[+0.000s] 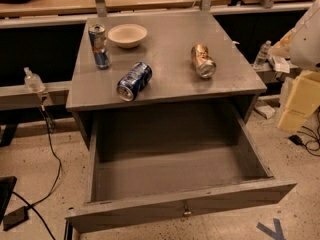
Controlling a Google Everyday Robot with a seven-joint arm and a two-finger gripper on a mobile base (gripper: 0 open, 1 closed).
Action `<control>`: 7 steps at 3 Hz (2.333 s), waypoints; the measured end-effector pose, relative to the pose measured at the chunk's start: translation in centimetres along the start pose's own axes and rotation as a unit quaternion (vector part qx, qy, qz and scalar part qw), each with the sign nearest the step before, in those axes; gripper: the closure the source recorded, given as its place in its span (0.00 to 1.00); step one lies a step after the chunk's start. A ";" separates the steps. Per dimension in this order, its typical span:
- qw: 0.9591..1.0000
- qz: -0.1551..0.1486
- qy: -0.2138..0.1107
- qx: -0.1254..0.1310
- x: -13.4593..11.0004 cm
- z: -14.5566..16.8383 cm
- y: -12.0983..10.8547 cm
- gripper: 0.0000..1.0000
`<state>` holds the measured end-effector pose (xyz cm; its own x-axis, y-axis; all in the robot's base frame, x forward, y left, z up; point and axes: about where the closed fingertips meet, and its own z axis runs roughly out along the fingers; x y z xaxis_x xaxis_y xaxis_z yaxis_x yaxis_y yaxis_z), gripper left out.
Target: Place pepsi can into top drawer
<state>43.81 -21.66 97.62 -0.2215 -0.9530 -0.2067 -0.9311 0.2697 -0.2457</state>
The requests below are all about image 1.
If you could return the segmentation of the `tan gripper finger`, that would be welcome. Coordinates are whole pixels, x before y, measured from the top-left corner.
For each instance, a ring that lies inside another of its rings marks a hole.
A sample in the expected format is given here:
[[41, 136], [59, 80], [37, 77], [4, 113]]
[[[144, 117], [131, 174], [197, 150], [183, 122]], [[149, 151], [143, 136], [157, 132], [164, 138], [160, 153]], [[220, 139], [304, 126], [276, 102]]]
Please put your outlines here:
[[308, 118], [320, 106], [320, 77], [300, 75], [293, 81], [286, 109], [293, 115]]
[[278, 128], [285, 132], [297, 132], [308, 120], [309, 115], [295, 110], [285, 110], [280, 116]]

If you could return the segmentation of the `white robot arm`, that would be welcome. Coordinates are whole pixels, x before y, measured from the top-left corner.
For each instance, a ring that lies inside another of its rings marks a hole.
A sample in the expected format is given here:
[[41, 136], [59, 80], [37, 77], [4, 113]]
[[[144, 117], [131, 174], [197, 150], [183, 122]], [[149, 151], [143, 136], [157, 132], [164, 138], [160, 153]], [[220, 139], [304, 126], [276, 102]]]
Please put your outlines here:
[[278, 128], [297, 132], [320, 106], [320, 0], [316, 0], [274, 48], [302, 72], [293, 80]]

